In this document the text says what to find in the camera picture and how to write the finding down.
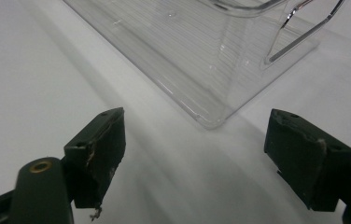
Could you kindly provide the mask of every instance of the transparent plastic bin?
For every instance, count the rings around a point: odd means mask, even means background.
[[[64,0],[208,129],[318,45],[329,1]]]

